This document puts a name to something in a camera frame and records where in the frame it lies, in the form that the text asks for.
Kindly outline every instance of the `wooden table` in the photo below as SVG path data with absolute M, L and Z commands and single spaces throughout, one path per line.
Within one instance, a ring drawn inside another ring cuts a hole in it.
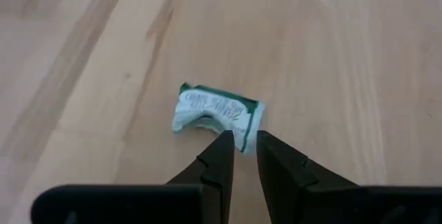
M 184 81 L 265 102 L 262 129 L 356 183 L 442 184 L 442 0 L 100 2 L 115 8 L 84 20 L 106 25 L 74 56 L 87 63 L 73 90 L 43 84 L 0 146 L 10 223 L 55 185 L 164 183 L 185 168 L 215 136 L 171 132 Z M 256 158 L 239 152 L 230 217 L 269 223 Z

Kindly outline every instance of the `wooden surface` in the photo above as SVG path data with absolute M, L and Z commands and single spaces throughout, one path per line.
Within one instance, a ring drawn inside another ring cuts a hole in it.
M 110 12 L 117 0 L 100 2 L 96 11 Z M 1 18 L 0 110 L 15 112 L 1 115 L 0 220 L 26 223 L 32 200 L 55 185 L 164 183 L 185 168 L 215 136 L 172 134 L 184 81 L 265 102 L 262 129 L 356 183 L 442 185 L 442 0 L 118 0 L 104 24 L 87 12 L 82 27 L 63 24 L 91 36 L 81 45 L 50 34 L 54 44 L 41 44 L 51 18 Z M 42 62 L 35 47 L 58 55 Z M 84 69 L 45 76 L 64 54 Z M 256 158 L 240 153 L 230 217 L 269 222 Z

